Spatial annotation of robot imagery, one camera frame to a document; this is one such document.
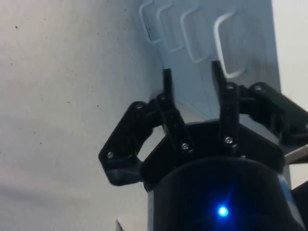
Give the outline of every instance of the white surface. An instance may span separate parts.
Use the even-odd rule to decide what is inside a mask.
[[[1,231],[113,231],[117,218],[146,229],[142,184],[112,187],[97,157],[127,106],[159,88],[140,3],[0,2]],[[307,10],[305,0],[274,1],[282,90],[306,110]],[[143,158],[160,137],[157,130]]]

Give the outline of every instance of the blue led light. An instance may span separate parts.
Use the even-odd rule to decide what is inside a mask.
[[[219,207],[218,209],[218,215],[221,217],[226,217],[229,214],[229,211],[226,207]]]

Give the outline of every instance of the black cylindrical base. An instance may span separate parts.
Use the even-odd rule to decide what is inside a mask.
[[[152,231],[305,230],[277,172],[244,158],[189,163],[149,193]],[[222,207],[228,215],[219,214]]]

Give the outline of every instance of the white wall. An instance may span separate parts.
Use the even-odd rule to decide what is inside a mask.
[[[140,2],[0,2],[1,231],[113,231],[117,218],[145,229],[142,184],[111,186],[97,158],[127,106],[159,88],[162,66],[140,32]],[[308,5],[298,2],[274,0],[274,19],[282,90],[308,109],[308,34],[297,23]]]

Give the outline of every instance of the white plastic part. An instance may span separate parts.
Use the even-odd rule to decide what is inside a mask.
[[[158,42],[161,41],[161,38],[155,39],[155,40],[151,40],[149,33],[148,33],[148,29],[146,27],[145,21],[144,21],[144,15],[143,15],[143,11],[146,7],[149,7],[150,5],[153,5],[153,1],[149,1],[146,3],[143,3],[140,7],[139,7],[139,18],[141,21],[141,25],[143,28],[143,32],[145,34],[146,40],[150,43],[150,44],[156,44]]]
[[[221,48],[221,40],[220,40],[220,36],[219,36],[219,26],[226,20],[230,19],[231,17],[234,17],[237,14],[237,12],[229,12],[226,14],[223,14],[222,16],[218,17],[214,23],[214,39],[215,39],[215,45],[216,45],[216,50],[217,50],[217,54],[218,54],[218,58],[220,60],[221,63],[221,68],[222,71],[224,73],[224,75],[226,76],[226,78],[235,78],[239,75],[241,75],[245,69],[240,69],[238,71],[232,72],[232,73],[228,73],[226,70],[226,65],[225,65],[225,61],[223,58],[223,52],[222,52],[222,48]]]
[[[164,24],[162,23],[162,20],[161,20],[162,12],[166,11],[167,9],[169,9],[171,7],[173,7],[173,3],[170,3],[170,4],[168,4],[168,5],[164,6],[164,7],[159,8],[157,13],[156,13],[156,19],[157,19],[158,27],[159,27],[160,32],[161,32],[162,39],[163,39],[163,41],[164,41],[164,43],[166,45],[167,50],[169,52],[171,52],[171,53],[174,53],[174,52],[176,52],[176,51],[178,51],[180,49],[183,49],[184,46],[180,45],[180,46],[177,46],[177,47],[174,47],[174,48],[169,46],[169,43],[167,41],[167,37],[165,35]]]
[[[201,58],[195,57],[194,54],[193,54],[193,51],[192,51],[191,44],[190,44],[189,39],[188,39],[188,34],[187,34],[186,26],[185,26],[185,19],[186,19],[187,16],[196,12],[197,10],[199,10],[198,6],[195,7],[195,8],[192,8],[188,11],[185,11],[180,18],[180,25],[181,25],[181,29],[182,29],[182,32],[183,32],[184,41],[185,41],[185,44],[186,44],[186,49],[187,49],[188,55],[189,55],[190,59],[196,64],[198,64],[198,63],[200,63],[200,62],[209,58],[209,56],[207,56],[207,57],[204,56],[204,57],[201,57]]]

